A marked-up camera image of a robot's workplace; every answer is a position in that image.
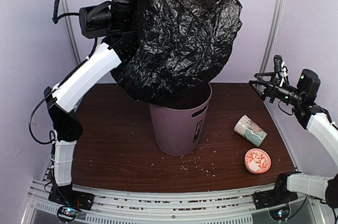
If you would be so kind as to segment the floral ceramic mug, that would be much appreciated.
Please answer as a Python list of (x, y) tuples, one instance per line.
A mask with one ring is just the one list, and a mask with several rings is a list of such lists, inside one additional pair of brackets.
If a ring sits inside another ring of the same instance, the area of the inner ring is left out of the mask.
[(247, 115), (243, 115), (237, 121), (234, 131), (255, 147), (259, 147), (267, 137), (267, 133)]

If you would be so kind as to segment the black plastic trash bag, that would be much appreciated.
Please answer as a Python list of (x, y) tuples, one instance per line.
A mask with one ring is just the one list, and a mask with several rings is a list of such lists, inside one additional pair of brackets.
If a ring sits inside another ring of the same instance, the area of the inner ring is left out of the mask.
[(139, 0), (137, 50), (111, 76), (135, 100), (177, 102), (222, 71), (241, 11), (239, 0)]

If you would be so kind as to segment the mauve plastic trash bin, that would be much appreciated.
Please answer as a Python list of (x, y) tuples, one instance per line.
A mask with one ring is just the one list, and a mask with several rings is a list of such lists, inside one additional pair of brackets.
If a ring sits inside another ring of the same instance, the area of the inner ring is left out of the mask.
[(170, 156), (192, 153), (200, 140), (212, 96), (209, 83), (167, 106), (150, 104), (150, 114), (158, 148)]

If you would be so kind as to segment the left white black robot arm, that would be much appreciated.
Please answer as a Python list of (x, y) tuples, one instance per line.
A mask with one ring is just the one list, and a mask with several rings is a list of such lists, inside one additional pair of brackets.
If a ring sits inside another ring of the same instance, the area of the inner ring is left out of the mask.
[(94, 40), (89, 55), (44, 97), (52, 120), (51, 143), (55, 196), (65, 205), (76, 200), (72, 183), (75, 145), (83, 133), (75, 107), (107, 73), (121, 70), (139, 48), (138, 11), (143, 0), (108, 0), (76, 12), (84, 37)]

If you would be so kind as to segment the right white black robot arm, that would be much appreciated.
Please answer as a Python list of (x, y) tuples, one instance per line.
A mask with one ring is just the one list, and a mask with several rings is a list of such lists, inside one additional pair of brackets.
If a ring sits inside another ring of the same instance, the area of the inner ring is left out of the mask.
[[(297, 86), (285, 84), (276, 72), (256, 73), (249, 86), (261, 100), (275, 99), (292, 105), (292, 114), (300, 125), (312, 134), (327, 150), (334, 162), (337, 161), (337, 125), (327, 109), (316, 104), (315, 99), (321, 81), (310, 69), (303, 69)], [(302, 172), (282, 173), (277, 177), (270, 193), (274, 203), (283, 203), (296, 193), (302, 193), (324, 201), (332, 209), (337, 209), (337, 176), (326, 178), (307, 175)]]

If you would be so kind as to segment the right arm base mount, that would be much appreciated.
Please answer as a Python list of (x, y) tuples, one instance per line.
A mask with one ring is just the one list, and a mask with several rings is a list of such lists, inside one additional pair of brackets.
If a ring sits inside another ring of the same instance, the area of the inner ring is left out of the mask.
[(275, 190), (256, 191), (252, 195), (257, 210), (268, 210), (269, 216), (274, 221), (282, 222), (291, 217), (290, 203), (298, 199), (295, 192), (277, 193)]

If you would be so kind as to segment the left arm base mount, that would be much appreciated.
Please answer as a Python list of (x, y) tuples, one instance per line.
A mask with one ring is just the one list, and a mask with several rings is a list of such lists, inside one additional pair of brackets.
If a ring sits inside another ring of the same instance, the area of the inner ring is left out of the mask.
[(83, 210), (91, 210), (95, 196), (92, 193), (75, 191), (72, 185), (53, 185), (48, 200), (60, 206), (56, 216), (62, 223), (73, 222)]

